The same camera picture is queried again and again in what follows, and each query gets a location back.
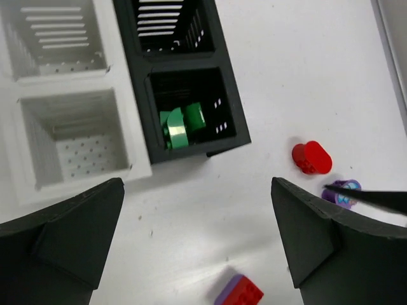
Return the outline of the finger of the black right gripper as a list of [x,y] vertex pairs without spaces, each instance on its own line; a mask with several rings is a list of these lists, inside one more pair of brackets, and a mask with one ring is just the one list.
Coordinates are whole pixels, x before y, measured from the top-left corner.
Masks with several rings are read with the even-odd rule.
[[326,189],[347,198],[369,204],[388,212],[406,215],[406,191],[362,191],[325,185]]

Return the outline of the green rounded lego brick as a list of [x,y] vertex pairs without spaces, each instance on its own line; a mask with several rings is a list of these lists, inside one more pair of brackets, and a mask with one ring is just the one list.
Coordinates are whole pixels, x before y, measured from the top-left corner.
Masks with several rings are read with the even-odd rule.
[[175,108],[169,113],[163,124],[163,136],[168,150],[189,146],[184,117],[181,108]]

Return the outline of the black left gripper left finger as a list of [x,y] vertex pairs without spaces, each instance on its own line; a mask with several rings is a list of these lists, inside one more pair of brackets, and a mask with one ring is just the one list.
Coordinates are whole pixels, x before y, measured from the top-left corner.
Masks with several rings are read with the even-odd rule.
[[89,304],[125,196],[120,178],[1,224],[1,304]]

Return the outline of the red and purple lego brick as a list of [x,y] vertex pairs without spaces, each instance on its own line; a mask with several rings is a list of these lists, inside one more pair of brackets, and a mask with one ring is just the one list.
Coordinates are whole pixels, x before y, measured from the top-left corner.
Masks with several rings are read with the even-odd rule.
[[236,274],[221,291],[214,305],[257,305],[264,293],[243,274]]

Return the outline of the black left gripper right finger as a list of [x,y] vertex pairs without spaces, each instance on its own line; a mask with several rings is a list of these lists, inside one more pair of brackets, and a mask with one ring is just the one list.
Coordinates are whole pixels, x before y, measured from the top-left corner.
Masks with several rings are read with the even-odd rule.
[[406,304],[406,228],[316,197],[282,177],[272,205],[304,304]]

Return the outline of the green rectangular lego brick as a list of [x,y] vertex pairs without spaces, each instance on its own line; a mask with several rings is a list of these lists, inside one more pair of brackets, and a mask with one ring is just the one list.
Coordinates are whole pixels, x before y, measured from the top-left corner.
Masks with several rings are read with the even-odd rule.
[[[187,134],[194,133],[197,130],[201,130],[206,127],[206,121],[204,118],[202,106],[199,102],[180,107]],[[160,113],[160,123],[163,129],[163,124],[171,111],[162,111]]]

